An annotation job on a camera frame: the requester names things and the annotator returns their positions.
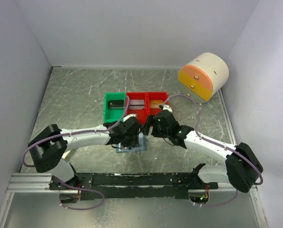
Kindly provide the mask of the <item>red plastic bin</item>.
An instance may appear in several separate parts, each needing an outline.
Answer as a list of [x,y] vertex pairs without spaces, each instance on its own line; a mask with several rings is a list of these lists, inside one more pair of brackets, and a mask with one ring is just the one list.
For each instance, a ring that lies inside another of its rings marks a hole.
[[148,92],[150,115],[156,115],[161,111],[160,105],[168,98],[167,92]]
[[145,92],[128,92],[129,108],[127,114],[136,114],[139,122],[144,125],[149,114],[148,95]]

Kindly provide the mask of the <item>blue card holder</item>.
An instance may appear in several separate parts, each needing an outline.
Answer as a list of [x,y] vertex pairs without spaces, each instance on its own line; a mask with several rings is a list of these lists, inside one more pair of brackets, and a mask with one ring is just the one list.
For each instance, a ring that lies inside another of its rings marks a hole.
[[121,143],[116,146],[117,153],[126,153],[126,152],[141,152],[146,150],[146,137],[143,133],[139,133],[138,135],[138,142],[135,147],[123,147]]

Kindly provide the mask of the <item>green plastic bin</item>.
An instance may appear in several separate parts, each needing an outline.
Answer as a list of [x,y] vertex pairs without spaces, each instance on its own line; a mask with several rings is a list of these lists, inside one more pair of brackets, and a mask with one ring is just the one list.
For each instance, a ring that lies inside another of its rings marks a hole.
[[123,115],[126,93],[105,93],[104,122],[116,122]]

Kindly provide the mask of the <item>round drawer cabinet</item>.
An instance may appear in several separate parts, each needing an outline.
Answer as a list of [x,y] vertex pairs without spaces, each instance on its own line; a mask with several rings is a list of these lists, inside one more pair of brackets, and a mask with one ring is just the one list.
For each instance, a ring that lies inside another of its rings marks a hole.
[[222,58],[209,52],[202,53],[179,71],[179,91],[203,104],[222,88],[228,77],[229,69]]

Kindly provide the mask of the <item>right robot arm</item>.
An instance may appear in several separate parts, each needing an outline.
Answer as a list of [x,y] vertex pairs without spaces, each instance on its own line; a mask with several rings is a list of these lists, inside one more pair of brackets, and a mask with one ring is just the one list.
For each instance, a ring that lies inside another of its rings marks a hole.
[[206,137],[193,127],[180,125],[167,110],[149,115],[142,132],[162,138],[170,145],[203,152],[222,163],[220,168],[200,165],[191,177],[192,186],[196,189],[203,188],[209,182],[220,182],[229,183],[236,190],[247,193],[257,184],[263,172],[262,165],[248,144],[241,142],[234,145]]

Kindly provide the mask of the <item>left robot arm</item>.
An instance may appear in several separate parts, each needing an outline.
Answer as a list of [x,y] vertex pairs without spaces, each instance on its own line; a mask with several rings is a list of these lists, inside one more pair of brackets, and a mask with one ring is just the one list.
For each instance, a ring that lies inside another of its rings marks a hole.
[[137,143],[141,128],[141,123],[134,116],[125,121],[76,130],[61,129],[52,124],[30,141],[27,152],[33,160],[31,166],[38,173],[52,174],[71,190],[78,186],[79,179],[73,165],[62,158],[65,152],[94,145],[132,147]]

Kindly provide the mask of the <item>gold card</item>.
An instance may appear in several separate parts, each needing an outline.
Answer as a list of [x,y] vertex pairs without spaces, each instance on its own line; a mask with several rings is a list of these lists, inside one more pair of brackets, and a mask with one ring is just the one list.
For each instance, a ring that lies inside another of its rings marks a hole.
[[160,105],[163,103],[162,100],[150,100],[149,107],[150,109],[159,109]]

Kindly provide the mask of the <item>white striped card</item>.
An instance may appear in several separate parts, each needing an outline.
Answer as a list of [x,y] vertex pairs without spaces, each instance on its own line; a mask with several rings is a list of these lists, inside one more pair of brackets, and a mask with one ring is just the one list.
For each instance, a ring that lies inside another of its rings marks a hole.
[[145,101],[144,100],[130,100],[129,102],[129,109],[133,110],[141,110],[145,108]]

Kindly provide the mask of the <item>black card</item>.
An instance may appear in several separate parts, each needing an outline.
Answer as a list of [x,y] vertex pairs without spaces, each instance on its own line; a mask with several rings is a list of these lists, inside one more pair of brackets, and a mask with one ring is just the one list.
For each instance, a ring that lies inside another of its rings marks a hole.
[[124,100],[109,100],[108,109],[123,109]]

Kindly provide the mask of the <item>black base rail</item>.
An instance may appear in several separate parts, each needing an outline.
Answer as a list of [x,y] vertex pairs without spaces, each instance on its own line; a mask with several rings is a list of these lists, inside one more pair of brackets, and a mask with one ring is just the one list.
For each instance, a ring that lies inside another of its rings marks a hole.
[[204,183],[193,172],[166,173],[77,173],[67,182],[74,187],[100,191],[105,198],[163,198],[188,199],[189,191],[205,187],[216,190],[218,184]]

